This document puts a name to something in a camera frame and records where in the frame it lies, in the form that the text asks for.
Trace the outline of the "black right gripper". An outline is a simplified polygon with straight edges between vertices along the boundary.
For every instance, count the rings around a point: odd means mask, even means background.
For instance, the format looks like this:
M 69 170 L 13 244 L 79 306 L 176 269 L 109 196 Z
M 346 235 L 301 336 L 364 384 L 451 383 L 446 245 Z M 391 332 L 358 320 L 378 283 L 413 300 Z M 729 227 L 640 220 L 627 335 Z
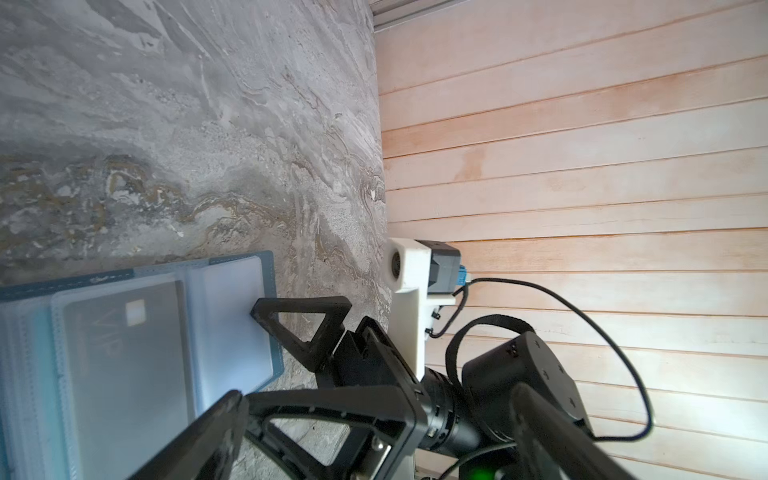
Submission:
M 330 296 L 260 298 L 251 308 L 322 388 L 247 396 L 245 437 L 291 479 L 392 479 L 426 434 L 423 387 L 379 322 L 345 331 L 351 307 Z M 288 435 L 294 420 L 341 435 L 326 461 Z

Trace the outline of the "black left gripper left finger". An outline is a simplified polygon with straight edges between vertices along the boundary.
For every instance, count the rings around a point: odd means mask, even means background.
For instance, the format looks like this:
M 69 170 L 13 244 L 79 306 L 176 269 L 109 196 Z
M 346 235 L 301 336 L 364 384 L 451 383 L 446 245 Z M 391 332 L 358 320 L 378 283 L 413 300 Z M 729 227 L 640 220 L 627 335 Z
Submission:
M 229 479 L 247 418 L 246 397 L 227 392 L 130 479 Z

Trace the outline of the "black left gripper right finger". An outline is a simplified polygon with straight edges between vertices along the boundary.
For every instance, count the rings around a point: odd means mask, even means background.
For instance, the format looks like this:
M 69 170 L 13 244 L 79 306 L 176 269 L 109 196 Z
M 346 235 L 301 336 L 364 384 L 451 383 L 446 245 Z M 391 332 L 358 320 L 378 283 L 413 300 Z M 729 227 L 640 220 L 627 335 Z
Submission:
M 632 477 L 530 386 L 512 389 L 511 407 L 520 479 Z

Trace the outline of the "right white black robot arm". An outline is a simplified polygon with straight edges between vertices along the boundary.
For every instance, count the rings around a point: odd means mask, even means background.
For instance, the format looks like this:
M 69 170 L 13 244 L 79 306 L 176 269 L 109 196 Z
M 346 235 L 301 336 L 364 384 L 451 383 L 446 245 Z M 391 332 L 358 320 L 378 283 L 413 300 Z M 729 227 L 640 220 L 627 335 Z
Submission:
M 451 456 L 463 479 L 607 479 L 578 390 L 526 322 L 481 323 L 514 338 L 463 379 L 417 377 L 380 323 L 343 322 L 344 297 L 258 300 L 251 314 L 317 378 L 310 390 L 254 393 L 246 437 L 293 479 L 391 479 L 417 450 Z

